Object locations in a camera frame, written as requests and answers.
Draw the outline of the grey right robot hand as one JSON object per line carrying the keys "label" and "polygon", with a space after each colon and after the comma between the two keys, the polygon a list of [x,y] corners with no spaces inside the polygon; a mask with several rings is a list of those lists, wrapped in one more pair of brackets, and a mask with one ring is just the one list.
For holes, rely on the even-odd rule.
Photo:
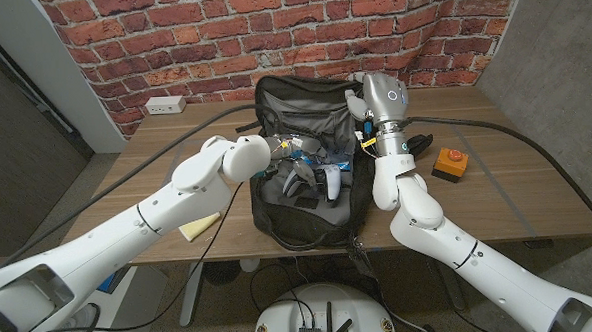
{"label": "grey right robot hand", "polygon": [[363,85],[362,98],[358,98],[352,90],[345,92],[347,107],[357,120],[371,120],[380,128],[384,123],[399,122],[405,118],[408,91],[402,81],[381,72],[355,72],[348,79]]}

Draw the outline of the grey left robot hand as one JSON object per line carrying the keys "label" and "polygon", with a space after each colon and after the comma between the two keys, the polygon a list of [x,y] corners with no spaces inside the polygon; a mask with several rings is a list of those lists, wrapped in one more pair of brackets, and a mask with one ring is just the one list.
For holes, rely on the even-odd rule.
{"label": "grey left robot hand", "polygon": [[271,160],[273,162],[292,159],[292,170],[309,186],[317,184],[313,169],[305,162],[303,156],[312,156],[315,160],[324,160],[328,158],[328,153],[321,145],[321,142],[313,137],[298,135],[276,135],[266,137],[266,142],[271,150]]}

